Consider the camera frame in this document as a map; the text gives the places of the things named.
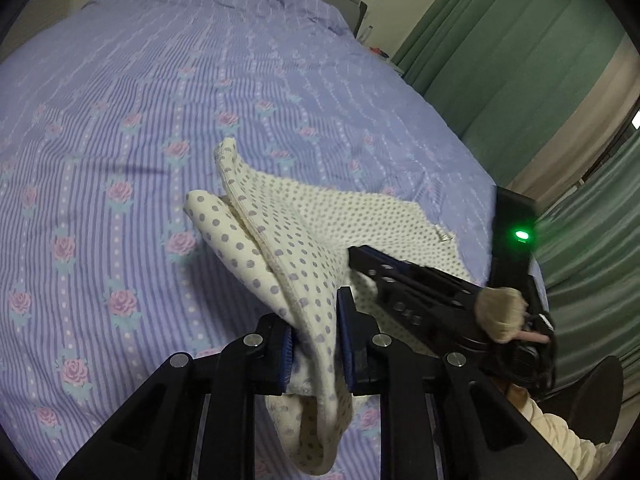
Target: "white polka dot fabric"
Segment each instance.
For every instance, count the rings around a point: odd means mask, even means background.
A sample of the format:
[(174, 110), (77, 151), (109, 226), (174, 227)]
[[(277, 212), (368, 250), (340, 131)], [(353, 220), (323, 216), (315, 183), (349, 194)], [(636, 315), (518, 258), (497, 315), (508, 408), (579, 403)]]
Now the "white polka dot fabric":
[(368, 244), (466, 280), (469, 275), (455, 236), (442, 236), (415, 203), (252, 170), (232, 138), (218, 145), (215, 161), (227, 195), (191, 191), (185, 210), (226, 267), (296, 330), (287, 395), (266, 403), (296, 466), (324, 474), (354, 412), (337, 357), (337, 289), (349, 285), (358, 309), (376, 316), (382, 332), (428, 352), (377, 307), (374, 282), (349, 269), (347, 248)]

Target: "bed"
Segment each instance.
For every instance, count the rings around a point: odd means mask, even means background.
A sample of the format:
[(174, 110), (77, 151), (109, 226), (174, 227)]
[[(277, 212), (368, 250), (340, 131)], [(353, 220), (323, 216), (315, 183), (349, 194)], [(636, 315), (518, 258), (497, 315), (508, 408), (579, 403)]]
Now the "bed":
[[(336, 1), (92, 0), (0, 65), (0, 425), (40, 480), (168, 355), (266, 312), (182, 212), (222, 192), (224, 137), (258, 170), (417, 202), (486, 279), (491, 178)], [(373, 399), (324, 478), (379, 459)], [(307, 478), (263, 406), (256, 478)]]

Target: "green curtain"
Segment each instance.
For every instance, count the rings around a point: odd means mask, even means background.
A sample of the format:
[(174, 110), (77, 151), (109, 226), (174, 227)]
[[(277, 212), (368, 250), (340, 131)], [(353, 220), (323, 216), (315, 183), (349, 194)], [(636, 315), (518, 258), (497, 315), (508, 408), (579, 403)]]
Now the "green curtain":
[(506, 186), (584, 99), (623, 34), (604, 0), (436, 0), (393, 62)]
[(607, 355), (640, 391), (640, 133), (538, 222), (542, 268), (558, 335), (558, 385)]

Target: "beige curtain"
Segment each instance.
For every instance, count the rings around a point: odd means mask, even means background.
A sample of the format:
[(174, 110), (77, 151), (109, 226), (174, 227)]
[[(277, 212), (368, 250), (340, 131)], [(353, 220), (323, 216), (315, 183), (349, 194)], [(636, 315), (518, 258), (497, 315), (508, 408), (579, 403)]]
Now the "beige curtain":
[(591, 167), (640, 96), (640, 56), (625, 34), (591, 91), (508, 189), (552, 205)]

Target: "green light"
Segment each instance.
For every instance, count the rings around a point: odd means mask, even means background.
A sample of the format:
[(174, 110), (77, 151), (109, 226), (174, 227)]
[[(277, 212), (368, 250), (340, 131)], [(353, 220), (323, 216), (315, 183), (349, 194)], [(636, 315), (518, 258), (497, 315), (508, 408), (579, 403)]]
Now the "green light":
[(519, 242), (526, 242), (529, 240), (529, 233), (526, 231), (516, 231), (516, 238)]

